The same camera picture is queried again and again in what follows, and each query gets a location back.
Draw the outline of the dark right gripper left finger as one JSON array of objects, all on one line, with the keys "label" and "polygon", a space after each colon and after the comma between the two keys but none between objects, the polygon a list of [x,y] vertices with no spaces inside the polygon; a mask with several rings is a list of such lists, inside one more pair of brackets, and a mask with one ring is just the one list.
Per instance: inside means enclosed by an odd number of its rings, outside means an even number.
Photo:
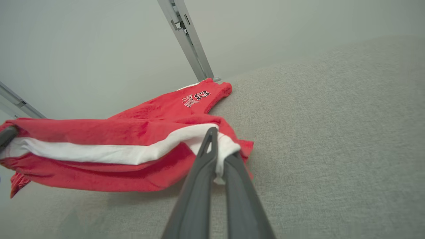
[{"label": "dark right gripper left finger", "polygon": [[217,132],[215,127],[206,132],[161,238],[210,237],[211,185],[218,156]]}]

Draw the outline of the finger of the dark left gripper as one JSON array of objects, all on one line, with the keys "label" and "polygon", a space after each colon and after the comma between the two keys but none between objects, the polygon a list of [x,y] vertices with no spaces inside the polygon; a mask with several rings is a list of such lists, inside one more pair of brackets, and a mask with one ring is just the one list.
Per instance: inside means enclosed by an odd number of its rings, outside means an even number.
[{"label": "finger of the dark left gripper", "polygon": [[8,126],[0,132],[0,152],[11,143],[11,141],[19,134],[19,130],[15,126]]}]

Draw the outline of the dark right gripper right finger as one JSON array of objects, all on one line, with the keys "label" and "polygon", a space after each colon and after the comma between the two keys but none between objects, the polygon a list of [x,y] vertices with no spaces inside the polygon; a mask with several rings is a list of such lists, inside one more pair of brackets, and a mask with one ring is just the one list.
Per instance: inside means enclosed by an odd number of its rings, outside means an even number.
[{"label": "dark right gripper right finger", "polygon": [[229,239],[275,239],[270,221],[239,152],[224,160]]}]

